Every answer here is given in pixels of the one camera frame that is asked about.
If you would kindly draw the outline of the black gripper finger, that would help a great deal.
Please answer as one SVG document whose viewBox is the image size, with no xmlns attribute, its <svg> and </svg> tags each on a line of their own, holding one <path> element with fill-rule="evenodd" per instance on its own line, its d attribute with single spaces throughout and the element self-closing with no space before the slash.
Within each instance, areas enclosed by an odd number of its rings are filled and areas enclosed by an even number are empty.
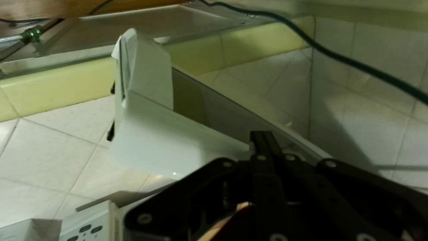
<svg viewBox="0 0 428 241">
<path fill-rule="evenodd" d="M 284 198 L 271 160 L 263 154 L 250 159 L 256 237 L 260 241 L 288 241 L 284 227 Z"/>
<path fill-rule="evenodd" d="M 282 154 L 282 148 L 271 131 L 251 131 L 250 142 L 254 146 L 255 154 L 266 156 L 279 156 Z"/>
</svg>

